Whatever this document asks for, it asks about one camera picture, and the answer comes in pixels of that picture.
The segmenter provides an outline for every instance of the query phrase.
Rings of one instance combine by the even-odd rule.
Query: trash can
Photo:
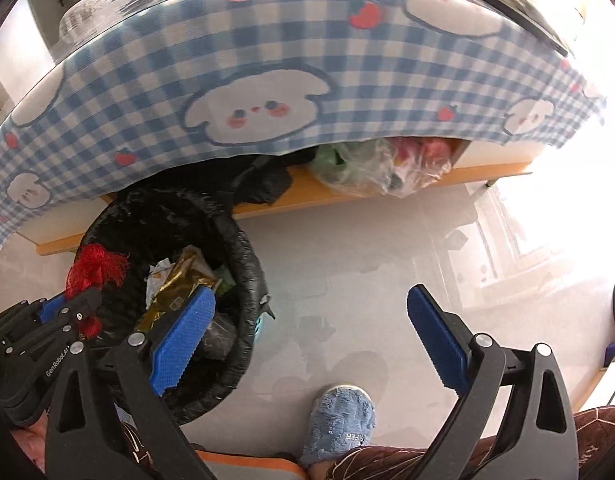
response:
[[[150,265],[164,258],[175,261],[191,244],[201,249],[213,269],[227,266],[236,286],[217,299],[216,311],[232,319],[236,341],[223,361],[203,358],[197,349],[178,385],[162,396],[178,424],[191,422],[225,399],[248,368],[258,317],[268,309],[269,299],[258,258],[232,216],[201,192],[133,188],[120,192],[98,216],[79,251],[91,243],[125,254],[129,264],[120,287],[103,286],[96,312],[102,330],[90,340],[94,347],[117,344],[133,331],[145,313]],[[116,402],[126,409],[121,390],[111,386]]]

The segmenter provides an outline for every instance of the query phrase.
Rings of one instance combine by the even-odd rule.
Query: table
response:
[[[0,127],[0,247],[165,168],[385,136],[562,146],[604,100],[477,0],[117,0]]]

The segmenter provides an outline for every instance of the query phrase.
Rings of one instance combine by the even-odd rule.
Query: fuzzy slipper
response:
[[[334,386],[316,400],[300,464],[307,468],[367,446],[376,425],[372,399],[356,386]]]

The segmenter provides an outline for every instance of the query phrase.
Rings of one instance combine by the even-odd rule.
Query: snack package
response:
[[[149,308],[138,320],[135,330],[149,332],[154,323],[169,311],[180,309],[199,285],[214,290],[218,280],[200,249],[188,245],[156,293]]]

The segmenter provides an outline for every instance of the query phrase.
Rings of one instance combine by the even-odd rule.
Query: floor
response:
[[[425,446],[455,396],[405,310],[424,283],[444,308],[500,344],[555,350],[572,399],[615,338],[615,100],[530,176],[427,189],[241,221],[277,320],[219,407],[184,426],[207,449],[299,452],[324,387],[354,383],[378,408],[374,442]],[[71,254],[40,258],[15,235],[0,253],[0,309],[63,288]],[[486,433],[503,414],[501,394]]]

